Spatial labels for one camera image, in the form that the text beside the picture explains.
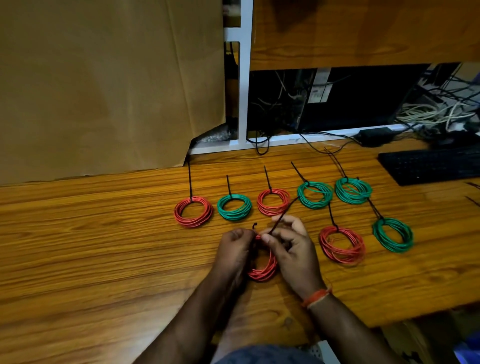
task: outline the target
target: green wire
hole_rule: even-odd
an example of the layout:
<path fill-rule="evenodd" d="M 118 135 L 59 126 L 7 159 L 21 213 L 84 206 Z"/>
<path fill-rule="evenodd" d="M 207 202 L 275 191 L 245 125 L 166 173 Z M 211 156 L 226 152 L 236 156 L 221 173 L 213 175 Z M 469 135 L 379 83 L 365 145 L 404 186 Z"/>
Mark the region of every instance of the green wire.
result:
<path fill-rule="evenodd" d="M 231 210 L 231 211 L 224 210 L 223 206 L 225 206 L 225 204 L 231 200 L 243 201 L 243 205 L 239 208 L 236 208 L 235 210 Z M 223 218 L 230 221 L 238 221 L 248 215 L 248 213 L 250 212 L 250 209 L 252 208 L 252 202 L 247 196 L 243 194 L 232 194 L 231 196 L 228 194 L 218 200 L 216 207 L 218 209 L 219 214 Z"/>
<path fill-rule="evenodd" d="M 303 193 L 305 188 L 307 190 L 310 190 L 310 191 L 313 191 L 313 192 L 321 193 L 324 196 L 322 197 L 322 199 L 320 201 L 317 201 L 317 202 L 310 201 L 305 196 L 305 194 Z M 304 205 L 305 207 L 312 208 L 312 209 L 316 210 L 316 209 L 327 206 L 328 203 L 332 200 L 333 188 L 330 187 L 328 184 L 323 183 L 323 182 L 305 182 L 305 183 L 302 183 L 298 187 L 297 195 L 298 195 L 299 200 L 302 203 L 302 205 Z"/>
<path fill-rule="evenodd" d="M 383 225 L 390 226 L 392 229 L 398 231 L 403 243 L 397 243 L 390 239 L 388 235 L 385 234 Z M 413 246 L 412 229 L 396 218 L 379 219 L 373 224 L 373 234 L 384 248 L 394 253 L 404 253 Z"/>
<path fill-rule="evenodd" d="M 363 204 L 370 197 L 372 187 L 365 181 L 343 177 L 335 183 L 335 193 L 343 202 L 359 205 Z"/>

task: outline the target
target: hand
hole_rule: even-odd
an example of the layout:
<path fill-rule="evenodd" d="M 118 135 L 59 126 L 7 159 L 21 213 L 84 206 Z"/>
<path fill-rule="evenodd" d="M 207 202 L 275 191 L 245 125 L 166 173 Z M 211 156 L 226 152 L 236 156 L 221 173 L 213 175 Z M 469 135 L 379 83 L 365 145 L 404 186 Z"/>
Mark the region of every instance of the hand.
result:
<path fill-rule="evenodd" d="M 212 272 L 231 282 L 232 288 L 237 288 L 242 282 L 250 246 L 255 236 L 253 230 L 235 229 L 226 232 L 220 239 Z"/>
<path fill-rule="evenodd" d="M 277 221 L 280 216 L 273 216 Z M 285 215 L 281 222 L 286 228 L 277 228 L 272 235 L 267 234 L 269 229 L 261 232 L 262 241 L 275 255 L 283 278 L 290 287 L 306 300 L 320 289 L 326 289 L 326 285 L 320 274 L 317 252 L 308 233 L 299 218 Z M 286 250 L 282 243 L 291 244 Z"/>

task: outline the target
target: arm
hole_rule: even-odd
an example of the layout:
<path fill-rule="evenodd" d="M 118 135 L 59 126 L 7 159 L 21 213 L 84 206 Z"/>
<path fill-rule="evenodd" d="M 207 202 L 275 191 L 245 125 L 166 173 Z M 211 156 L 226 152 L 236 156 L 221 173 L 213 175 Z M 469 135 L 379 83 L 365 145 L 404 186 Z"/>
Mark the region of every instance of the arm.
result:
<path fill-rule="evenodd" d="M 232 292 L 240 285 L 253 230 L 223 234 L 212 270 L 165 330 L 134 364 L 198 363 L 212 339 L 215 323 Z"/>
<path fill-rule="evenodd" d="M 320 274 L 317 253 L 299 218 L 285 215 L 285 228 L 275 229 L 272 235 L 262 232 L 262 240 L 274 253 L 282 276 L 302 300 L 314 292 L 326 289 Z M 283 244 L 291 244 L 287 251 Z M 335 355 L 344 364 L 402 363 L 390 348 L 373 333 L 334 295 L 329 294 L 309 306 L 310 314 L 326 336 Z"/>

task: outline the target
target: red wire coil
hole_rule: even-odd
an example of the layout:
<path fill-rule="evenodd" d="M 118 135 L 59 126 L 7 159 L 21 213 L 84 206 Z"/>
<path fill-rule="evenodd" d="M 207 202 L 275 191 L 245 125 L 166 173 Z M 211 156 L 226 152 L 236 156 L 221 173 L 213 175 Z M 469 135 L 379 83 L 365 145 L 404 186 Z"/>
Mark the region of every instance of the red wire coil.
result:
<path fill-rule="evenodd" d="M 187 207 L 187 205 L 193 202 L 200 202 L 205 207 L 205 210 L 197 218 L 183 218 L 181 216 L 181 213 L 183 212 L 185 207 Z M 175 209 L 173 210 L 173 215 L 175 216 L 175 220 L 181 226 L 184 226 L 186 228 L 197 228 L 200 225 L 206 223 L 212 217 L 213 207 L 212 204 L 208 202 L 205 198 L 199 196 L 192 196 L 191 198 L 187 197 L 186 199 L 178 202 L 175 206 Z"/>
<path fill-rule="evenodd" d="M 333 246 L 331 244 L 333 243 L 333 239 L 329 241 L 328 237 L 336 232 L 345 235 L 348 240 L 350 240 L 353 247 L 349 249 L 340 249 Z M 327 226 L 320 231 L 318 239 L 325 255 L 334 262 L 353 265 L 360 263 L 365 257 L 365 243 L 363 242 L 362 237 L 353 230 L 338 228 L 337 231 L 335 226 Z"/>
<path fill-rule="evenodd" d="M 260 235 L 257 235 L 255 236 L 255 240 L 261 241 L 262 239 L 260 238 Z M 248 272 L 248 276 L 257 282 L 266 282 L 275 275 L 276 266 L 277 262 L 275 256 L 273 255 L 272 251 L 270 251 L 267 266 L 263 269 L 252 269 L 250 272 Z"/>
<path fill-rule="evenodd" d="M 282 199 L 282 204 L 280 206 L 264 205 L 263 199 L 268 194 L 276 194 L 280 196 L 280 198 Z M 262 191 L 257 197 L 258 210 L 266 216 L 275 216 L 283 213 L 287 209 L 289 202 L 290 202 L 290 194 L 287 191 L 279 188 L 274 188 L 272 189 L 272 191 L 270 190 Z"/>

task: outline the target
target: keyboard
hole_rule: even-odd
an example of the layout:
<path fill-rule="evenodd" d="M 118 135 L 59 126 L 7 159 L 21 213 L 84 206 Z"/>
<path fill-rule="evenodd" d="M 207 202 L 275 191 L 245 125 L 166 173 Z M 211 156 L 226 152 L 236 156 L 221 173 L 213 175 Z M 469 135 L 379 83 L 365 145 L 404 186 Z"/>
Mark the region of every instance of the keyboard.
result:
<path fill-rule="evenodd" d="M 380 153 L 378 161 L 400 186 L 479 177 L 480 144 Z"/>

